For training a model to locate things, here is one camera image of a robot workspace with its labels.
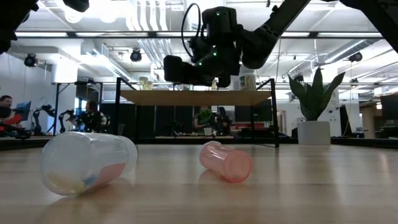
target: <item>white pipe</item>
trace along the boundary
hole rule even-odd
[[[152,27],[152,30],[159,31],[157,27],[157,19],[156,19],[156,0],[149,0],[149,7],[150,7],[150,17],[149,17],[149,24]],[[162,58],[166,57],[167,49],[165,46],[165,42],[162,39],[157,39],[157,42],[162,47],[163,54],[161,55]]]
[[[139,26],[138,22],[138,10],[137,10],[137,1],[134,1],[134,3],[130,2],[131,5],[131,13],[130,15],[126,18],[126,25],[127,28],[131,31],[137,30],[140,31],[141,27]],[[138,40],[138,44],[142,49],[144,49],[144,52],[147,54],[149,57],[149,60],[151,60],[152,63],[155,63],[157,67],[161,67],[162,65],[154,58],[153,51],[151,51],[150,48],[148,48],[148,43],[147,40]]]
[[[160,28],[164,31],[168,31],[169,29],[167,28],[166,24],[166,0],[159,0],[159,22],[160,22]],[[167,48],[167,54],[168,55],[173,55],[173,48],[171,44],[170,39],[162,39],[164,45]]]
[[[150,30],[148,27],[148,23],[147,23],[147,1],[146,0],[139,0],[140,5],[141,5],[141,15],[139,18],[139,24],[141,25],[142,29],[144,31],[148,31]],[[153,39],[149,39],[148,41],[148,47],[156,52],[156,54],[154,54],[154,57],[156,58],[156,60],[161,64],[161,67],[163,67],[163,59],[162,59],[162,55],[160,54],[159,49],[156,46],[156,43]]]

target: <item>black metal frame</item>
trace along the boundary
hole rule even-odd
[[[59,96],[60,94],[68,88],[69,85],[87,85],[87,84],[93,84],[93,85],[100,85],[100,91],[99,91],[99,100],[98,100],[98,106],[99,106],[99,111],[101,111],[101,105],[102,105],[102,97],[103,97],[103,90],[104,90],[104,83],[103,82],[74,82],[74,83],[52,83],[53,85],[57,86],[57,93],[55,95],[55,116],[54,116],[54,123],[52,125],[53,131],[52,134],[55,135],[57,132],[57,121],[58,121],[58,102],[59,102]],[[62,90],[60,90],[61,85],[66,85]]]
[[[136,90],[130,83],[125,81],[122,78],[116,79],[116,99],[115,99],[115,115],[113,121],[113,134],[118,135],[118,124],[119,124],[119,109],[120,109],[120,97],[121,97],[121,85],[124,82],[133,90]],[[278,128],[278,117],[277,117],[277,107],[276,107],[276,93],[275,93],[275,80],[270,78],[268,81],[264,82],[257,90],[261,89],[263,86],[267,85],[268,83],[271,84],[271,97],[272,97],[272,119],[274,121],[274,140],[273,142],[270,139],[256,139],[255,132],[254,132],[254,113],[253,113],[253,106],[251,107],[251,133],[252,138],[249,139],[217,139],[217,141],[228,144],[275,144],[275,148],[279,148],[279,128]],[[212,138],[203,138],[203,139],[140,139],[139,138],[139,113],[140,113],[140,105],[136,105],[136,113],[135,113],[135,136],[134,142],[136,144],[160,144],[160,142],[167,142],[172,144],[198,144],[198,143],[205,143]]]

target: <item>plastic cup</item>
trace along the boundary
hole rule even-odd
[[[117,179],[137,157],[134,143],[123,136],[67,132],[44,146],[40,173],[53,193],[75,195]]]
[[[232,183],[246,180],[252,170],[252,161],[246,152],[221,143],[210,141],[203,145],[200,153],[200,163],[206,169],[216,172]]]

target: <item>computer monitor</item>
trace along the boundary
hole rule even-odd
[[[31,104],[32,104],[31,101],[17,104],[16,114],[19,114],[22,116],[21,121],[27,121],[27,119],[29,117]]]
[[[398,95],[388,95],[380,97],[383,120],[398,119]]]

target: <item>wooden shelf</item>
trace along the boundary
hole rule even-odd
[[[142,106],[255,106],[271,91],[122,90],[121,96]]]

